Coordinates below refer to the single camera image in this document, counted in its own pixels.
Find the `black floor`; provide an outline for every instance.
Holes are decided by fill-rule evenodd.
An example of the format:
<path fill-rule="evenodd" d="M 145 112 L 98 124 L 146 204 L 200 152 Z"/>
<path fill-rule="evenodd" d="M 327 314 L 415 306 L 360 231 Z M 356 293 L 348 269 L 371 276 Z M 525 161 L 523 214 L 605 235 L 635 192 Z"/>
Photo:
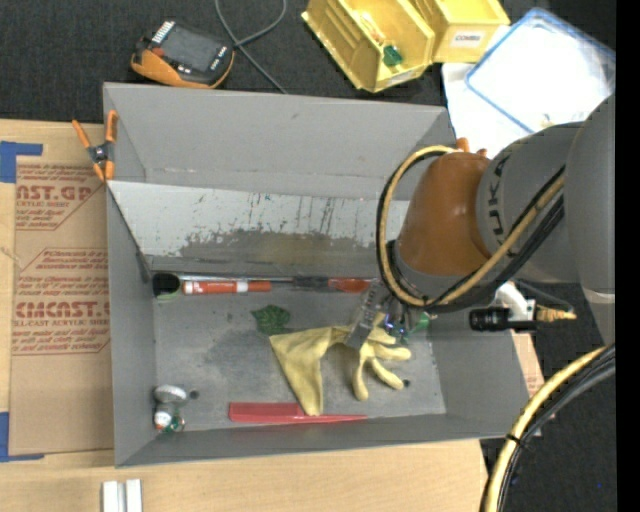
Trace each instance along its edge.
<path fill-rule="evenodd" d="M 219 3 L 239 39 L 269 25 L 283 5 L 282 0 Z M 306 4 L 290 0 L 278 27 L 247 46 L 286 92 L 445 105 L 438 65 L 420 79 L 378 95 L 357 92 L 305 28 L 300 14 Z M 546 8 L 616 50 L 614 1 L 504 0 L 503 6 L 512 22 L 531 7 Z M 224 35 L 213 0 L 0 2 L 0 117 L 102 122 L 102 83 L 142 81 L 128 65 L 132 49 L 165 16 Z M 279 92 L 241 54 L 224 87 Z M 535 335 L 545 377 L 601 344 L 580 289 L 551 288 L 575 305 L 580 320 L 551 325 Z M 489 467 L 500 446 L 499 440 L 483 442 Z M 616 385 L 609 379 L 547 424 L 521 460 L 506 510 L 617 510 L 616 448 Z"/>

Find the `orange device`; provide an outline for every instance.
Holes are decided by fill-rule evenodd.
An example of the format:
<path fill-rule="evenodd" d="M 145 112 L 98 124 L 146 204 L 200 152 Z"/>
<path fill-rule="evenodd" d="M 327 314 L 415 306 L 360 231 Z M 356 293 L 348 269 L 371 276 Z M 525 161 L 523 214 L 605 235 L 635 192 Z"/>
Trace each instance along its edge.
<path fill-rule="evenodd" d="M 223 39 L 168 19 L 155 32 L 140 38 L 131 67 L 166 85 L 214 89 L 229 74 L 234 53 Z"/>

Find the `yellow container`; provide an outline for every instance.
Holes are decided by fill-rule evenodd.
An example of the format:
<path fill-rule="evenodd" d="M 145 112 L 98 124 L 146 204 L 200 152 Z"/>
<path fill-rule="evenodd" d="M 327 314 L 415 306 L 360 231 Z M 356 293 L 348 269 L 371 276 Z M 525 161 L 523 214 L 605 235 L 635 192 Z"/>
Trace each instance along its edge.
<path fill-rule="evenodd" d="M 511 20 L 498 0 L 410 0 L 436 33 L 433 62 L 477 62 Z"/>
<path fill-rule="evenodd" d="M 302 18 L 357 89 L 418 78 L 435 34 L 409 0 L 310 0 Z"/>

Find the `cardboard sheet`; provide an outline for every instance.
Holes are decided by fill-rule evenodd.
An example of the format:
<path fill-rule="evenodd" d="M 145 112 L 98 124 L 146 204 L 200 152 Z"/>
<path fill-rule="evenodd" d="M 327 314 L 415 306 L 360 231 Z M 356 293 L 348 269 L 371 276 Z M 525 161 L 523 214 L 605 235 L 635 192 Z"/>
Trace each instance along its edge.
<path fill-rule="evenodd" d="M 0 140 L 43 147 L 17 158 L 9 453 L 110 448 L 104 185 L 71 123 L 2 120 Z"/>

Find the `gray bin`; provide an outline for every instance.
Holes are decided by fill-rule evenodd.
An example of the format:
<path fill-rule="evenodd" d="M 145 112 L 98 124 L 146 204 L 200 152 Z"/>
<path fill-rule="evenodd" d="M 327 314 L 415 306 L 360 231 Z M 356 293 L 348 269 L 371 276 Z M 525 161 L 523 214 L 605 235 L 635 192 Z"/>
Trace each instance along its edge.
<path fill-rule="evenodd" d="M 274 285 L 271 292 L 158 300 L 156 272 L 268 278 L 377 277 L 377 198 L 415 149 L 453 145 L 445 109 L 364 100 L 105 84 L 119 115 L 108 183 L 109 278 L 118 466 L 342 450 L 502 436 L 528 399 L 509 334 L 467 328 L 466 313 L 409 340 L 387 364 L 409 385 L 373 376 L 357 401 L 355 353 L 322 360 L 325 413 L 339 424 L 246 425 L 230 402 L 294 402 L 252 312 L 291 314 L 298 330 L 348 322 L 359 295 Z M 392 202 L 393 239 L 428 160 Z M 183 432 L 159 434 L 153 389 L 196 390 Z"/>

